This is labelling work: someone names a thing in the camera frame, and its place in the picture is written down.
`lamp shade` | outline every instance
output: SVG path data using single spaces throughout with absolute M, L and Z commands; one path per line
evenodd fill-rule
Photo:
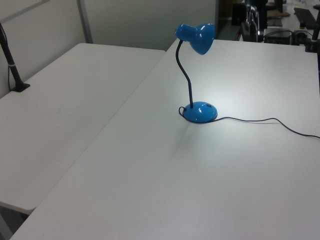
M 196 27 L 180 24 L 175 30 L 175 36 L 189 42 L 198 54 L 204 55 L 215 39 L 216 28 L 212 23 L 200 24 Z

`lamp base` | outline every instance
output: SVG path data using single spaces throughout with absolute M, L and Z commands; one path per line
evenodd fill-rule
M 197 101 L 193 103 L 193 108 L 190 107 L 190 104 L 187 105 L 182 115 L 192 123 L 205 124 L 216 119 L 218 112 L 213 105 L 207 102 Z
M 30 84 L 23 82 L 22 84 L 16 85 L 14 88 L 12 88 L 11 91 L 21 93 L 24 90 L 26 90 L 28 87 L 30 87 Z

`black pole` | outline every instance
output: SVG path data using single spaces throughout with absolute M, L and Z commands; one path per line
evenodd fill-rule
M 5 31 L 0 23 L 0 44 L 3 50 L 3 53 L 5 55 L 6 61 L 8 62 L 8 66 L 12 72 L 12 76 L 14 78 L 15 81 L 15 88 L 12 89 L 12 91 L 21 93 L 23 90 L 27 89 L 28 87 L 30 87 L 30 84 L 24 83 L 21 81 L 20 75 L 18 73 L 18 69 L 16 67 L 16 64 L 14 62 L 14 59 L 11 55 L 11 52 L 9 50 L 9 46 L 8 46 L 8 41 L 7 41 L 7 37 L 5 34 Z
M 190 78 L 188 77 L 186 71 L 184 70 L 184 68 L 182 67 L 182 65 L 181 65 L 181 63 L 180 63 L 180 61 L 179 61 L 179 50 L 180 50 L 181 44 L 182 44 L 183 42 L 184 42 L 183 40 L 180 40 L 180 41 L 179 41 L 178 47 L 176 48 L 176 51 L 175 51 L 175 59 L 176 59 L 176 62 L 178 63 L 178 65 L 179 65 L 181 71 L 183 72 L 186 80 L 188 81 L 190 108 L 193 109 L 193 108 L 194 108 L 194 102 L 193 102 L 193 100 L 192 100 L 191 81 L 190 81 Z

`table surface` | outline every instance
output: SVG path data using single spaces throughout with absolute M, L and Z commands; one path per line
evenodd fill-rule
M 0 206 L 30 214 L 164 53 L 82 43 L 0 99 Z
M 12 240 L 315 240 L 320 141 L 278 123 L 187 122 L 175 41 Z M 320 135 L 317 55 L 215 40 L 180 61 L 220 117 Z

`round lamp base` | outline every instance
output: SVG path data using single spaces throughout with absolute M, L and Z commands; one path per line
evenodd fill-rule
M 216 119 L 218 112 L 213 105 L 207 102 L 197 101 L 193 103 L 193 108 L 190 108 L 190 104 L 187 105 L 182 115 L 190 122 L 205 124 Z

